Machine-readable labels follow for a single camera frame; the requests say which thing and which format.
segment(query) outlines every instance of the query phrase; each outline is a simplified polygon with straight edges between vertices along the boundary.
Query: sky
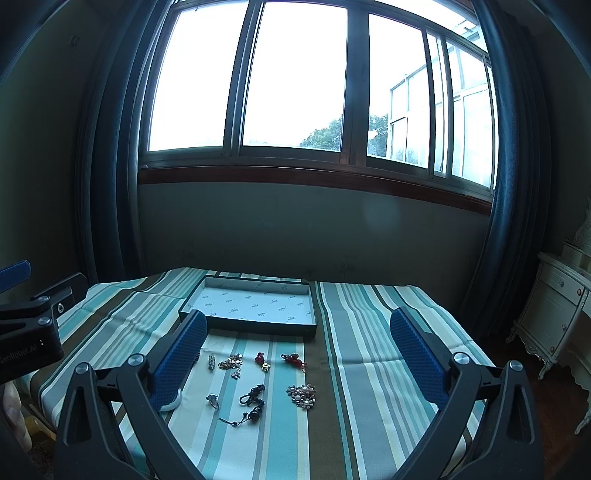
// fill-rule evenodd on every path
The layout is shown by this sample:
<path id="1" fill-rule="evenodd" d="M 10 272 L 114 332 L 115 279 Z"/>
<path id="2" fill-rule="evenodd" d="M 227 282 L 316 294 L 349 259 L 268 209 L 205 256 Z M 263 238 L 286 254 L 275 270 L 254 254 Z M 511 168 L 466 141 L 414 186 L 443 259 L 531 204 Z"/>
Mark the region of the sky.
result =
<path id="1" fill-rule="evenodd" d="M 433 0 L 389 0 L 453 28 L 463 17 Z M 220 146 L 230 76 L 247 2 L 183 12 L 158 80 L 150 150 Z M 390 89 L 425 63 L 419 30 L 370 15 L 370 114 L 389 110 Z M 344 8 L 265 5 L 246 103 L 244 144 L 295 147 L 343 113 Z"/>

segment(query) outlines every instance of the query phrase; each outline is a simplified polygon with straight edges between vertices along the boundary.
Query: cabinet leg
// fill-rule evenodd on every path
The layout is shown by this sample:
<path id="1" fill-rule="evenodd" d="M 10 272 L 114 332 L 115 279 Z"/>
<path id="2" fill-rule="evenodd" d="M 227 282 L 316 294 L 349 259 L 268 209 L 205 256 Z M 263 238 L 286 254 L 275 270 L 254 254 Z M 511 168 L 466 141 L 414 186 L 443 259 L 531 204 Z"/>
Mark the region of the cabinet leg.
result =
<path id="1" fill-rule="evenodd" d="M 587 410 L 587 413 L 585 414 L 585 417 L 583 418 L 583 420 L 581 420 L 581 423 L 579 423 L 579 425 L 577 426 L 576 430 L 574 431 L 575 435 L 578 435 L 579 433 L 581 433 L 581 430 L 583 430 L 583 428 L 591 421 L 591 406 L 589 406 L 589 409 Z"/>
<path id="2" fill-rule="evenodd" d="M 544 360 L 544 366 L 542 367 L 542 370 L 540 370 L 540 373 L 538 374 L 538 380 L 542 380 L 544 378 L 544 375 L 546 374 L 546 372 L 548 370 L 550 370 L 552 368 L 552 365 L 554 365 L 552 362 L 550 362 L 549 360 Z"/>
<path id="3" fill-rule="evenodd" d="M 513 340 L 515 340 L 516 333 L 517 329 L 515 327 L 511 327 L 511 331 L 509 332 L 509 336 L 507 337 L 507 340 L 505 340 L 505 343 L 511 343 Z"/>

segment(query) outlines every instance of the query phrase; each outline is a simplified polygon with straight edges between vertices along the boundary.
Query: window sill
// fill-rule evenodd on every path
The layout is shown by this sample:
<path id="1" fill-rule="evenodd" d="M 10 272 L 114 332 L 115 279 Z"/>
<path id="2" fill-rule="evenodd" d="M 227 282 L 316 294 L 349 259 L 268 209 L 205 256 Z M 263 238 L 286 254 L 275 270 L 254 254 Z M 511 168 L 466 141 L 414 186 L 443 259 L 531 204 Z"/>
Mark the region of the window sill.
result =
<path id="1" fill-rule="evenodd" d="M 436 188 L 426 184 L 426 180 L 408 179 L 406 175 L 390 171 L 330 163 L 323 163 L 319 168 L 317 162 L 310 168 L 310 161 L 297 159 L 284 166 L 277 166 L 276 160 L 273 165 L 261 158 L 256 162 L 241 158 L 243 162 L 240 164 L 229 164 L 228 160 L 226 158 L 221 163 L 217 159 L 199 166 L 144 167 L 138 172 L 138 184 L 232 181 L 308 185 L 380 193 L 438 203 L 482 215 L 491 214 L 490 199 L 454 191 L 452 187 Z"/>

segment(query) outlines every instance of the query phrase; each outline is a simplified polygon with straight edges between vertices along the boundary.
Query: window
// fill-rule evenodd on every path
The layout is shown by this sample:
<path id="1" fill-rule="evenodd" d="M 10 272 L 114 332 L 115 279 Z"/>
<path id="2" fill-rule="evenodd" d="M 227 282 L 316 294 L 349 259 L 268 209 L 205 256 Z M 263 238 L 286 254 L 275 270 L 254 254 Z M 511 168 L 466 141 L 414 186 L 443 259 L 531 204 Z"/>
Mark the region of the window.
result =
<path id="1" fill-rule="evenodd" d="M 202 5 L 178 16 L 154 98 L 151 151 L 222 146 L 246 5 Z"/>
<path id="2" fill-rule="evenodd" d="M 173 3 L 141 164 L 345 171 L 491 199 L 496 99 L 476 18 L 447 0 L 346 5 Z"/>
<path id="3" fill-rule="evenodd" d="M 345 8 L 266 4 L 243 144 L 340 151 L 346 54 Z"/>

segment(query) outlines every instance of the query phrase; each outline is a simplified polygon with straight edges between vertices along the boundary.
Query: window frame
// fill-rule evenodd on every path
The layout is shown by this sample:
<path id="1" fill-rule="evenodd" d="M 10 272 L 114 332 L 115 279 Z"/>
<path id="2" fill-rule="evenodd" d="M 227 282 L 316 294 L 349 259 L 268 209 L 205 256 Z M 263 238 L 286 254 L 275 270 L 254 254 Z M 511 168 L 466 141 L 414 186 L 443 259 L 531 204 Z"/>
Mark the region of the window frame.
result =
<path id="1" fill-rule="evenodd" d="M 271 2 L 295 2 L 330 5 L 347 9 L 347 46 L 345 98 L 343 103 L 343 131 L 341 151 L 325 151 L 312 148 L 272 147 L 242 145 L 248 85 L 256 47 L 256 40 L 264 5 Z M 496 164 L 496 105 L 493 106 L 495 92 L 491 89 L 489 78 L 490 61 L 487 52 L 460 35 L 430 20 L 419 17 L 397 7 L 375 2 L 374 0 L 250 0 L 239 35 L 235 61 L 230 79 L 226 122 L 221 147 L 190 147 L 173 150 L 150 151 L 150 129 L 154 99 L 158 86 L 161 66 L 174 31 L 178 16 L 185 10 L 196 9 L 203 5 L 225 3 L 224 0 L 185 0 L 173 3 L 163 23 L 158 40 L 151 52 L 150 68 L 146 89 L 143 96 L 141 123 L 139 128 L 138 165 L 140 168 L 188 167 L 188 166 L 276 166 L 312 168 L 332 171 L 357 172 L 383 179 L 408 181 L 436 189 L 447 190 L 492 201 L 494 173 Z M 428 168 L 414 166 L 383 157 L 367 155 L 369 130 L 369 15 L 378 15 L 390 20 L 410 25 L 422 32 L 426 52 L 426 69 L 429 89 L 430 134 L 428 144 Z M 434 172 L 435 156 L 435 94 L 433 84 L 432 56 L 429 53 L 427 34 L 433 35 L 442 45 L 450 42 L 467 50 L 485 63 L 487 84 L 491 97 L 491 115 L 493 128 L 493 161 L 491 186 L 480 184 L 451 175 L 453 158 L 453 93 L 451 90 L 450 64 L 447 49 L 443 48 L 440 61 L 446 69 L 447 85 L 443 85 L 444 98 L 451 103 L 452 111 L 447 106 L 448 122 L 444 132 L 444 155 L 447 156 L 446 176 Z"/>

